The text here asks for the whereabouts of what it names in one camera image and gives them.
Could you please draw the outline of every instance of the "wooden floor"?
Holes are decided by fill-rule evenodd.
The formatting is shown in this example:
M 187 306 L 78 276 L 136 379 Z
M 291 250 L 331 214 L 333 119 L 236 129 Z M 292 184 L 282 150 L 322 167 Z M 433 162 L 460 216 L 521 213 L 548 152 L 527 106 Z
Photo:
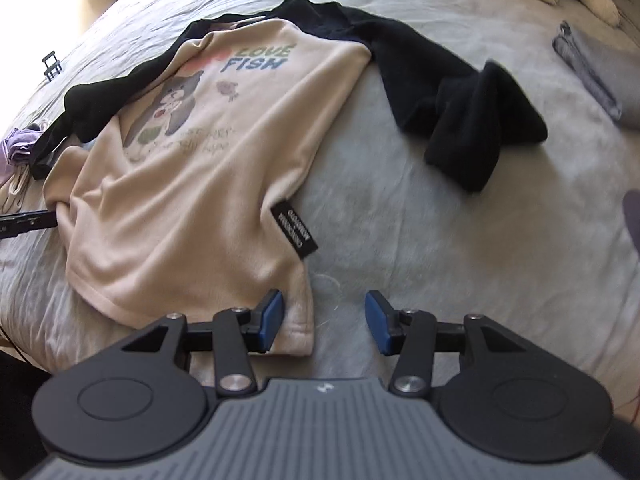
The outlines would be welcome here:
M 0 135 L 44 79 L 42 58 L 71 50 L 116 0 L 0 0 Z

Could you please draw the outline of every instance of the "black clothing tag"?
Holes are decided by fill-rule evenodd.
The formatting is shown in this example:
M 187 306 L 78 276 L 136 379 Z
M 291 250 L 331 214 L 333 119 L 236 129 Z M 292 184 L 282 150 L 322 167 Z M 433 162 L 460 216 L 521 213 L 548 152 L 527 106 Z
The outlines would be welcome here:
M 281 200 L 273 206 L 271 214 L 301 260 L 318 250 L 309 230 L 287 200 Z

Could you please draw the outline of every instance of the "gray ribbed panel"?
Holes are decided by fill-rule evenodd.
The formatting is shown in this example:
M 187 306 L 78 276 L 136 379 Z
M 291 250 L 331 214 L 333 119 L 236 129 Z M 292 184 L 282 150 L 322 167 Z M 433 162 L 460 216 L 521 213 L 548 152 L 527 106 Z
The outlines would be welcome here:
M 154 463 L 92 469 L 50 460 L 37 480 L 609 480 L 596 456 L 560 465 L 508 463 L 458 440 L 421 400 L 377 379 L 272 380 L 224 402 L 207 428 Z

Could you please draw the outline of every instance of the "black cable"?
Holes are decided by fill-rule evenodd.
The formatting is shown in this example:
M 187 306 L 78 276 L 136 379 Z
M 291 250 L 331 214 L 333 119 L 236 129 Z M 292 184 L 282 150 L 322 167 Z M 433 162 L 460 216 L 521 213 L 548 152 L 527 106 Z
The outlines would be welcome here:
M 22 354 L 22 352 L 20 352 L 20 349 L 15 345 L 15 343 L 13 341 L 11 341 L 11 338 L 7 335 L 7 333 L 4 331 L 4 328 L 2 328 L 2 325 L 0 325 L 0 332 L 2 332 L 2 335 L 4 336 L 4 338 L 9 342 L 9 344 L 14 347 L 15 351 L 18 352 L 18 355 L 22 358 L 22 360 L 27 363 L 30 364 L 31 363 L 27 360 L 27 358 L 24 356 L 24 354 Z

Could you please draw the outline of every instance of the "circular cover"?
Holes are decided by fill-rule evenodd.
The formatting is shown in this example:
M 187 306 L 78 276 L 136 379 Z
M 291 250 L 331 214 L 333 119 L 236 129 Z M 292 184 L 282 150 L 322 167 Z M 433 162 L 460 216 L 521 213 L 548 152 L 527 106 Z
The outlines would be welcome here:
M 204 391 L 186 372 L 135 354 L 100 364 L 70 368 L 36 394 L 33 421 L 53 450 L 88 462 L 143 460 L 204 416 Z
M 441 394 L 440 415 L 460 438 L 516 462 L 557 462 L 595 451 L 612 417 L 600 383 L 569 366 L 545 370 L 522 355 L 473 365 Z

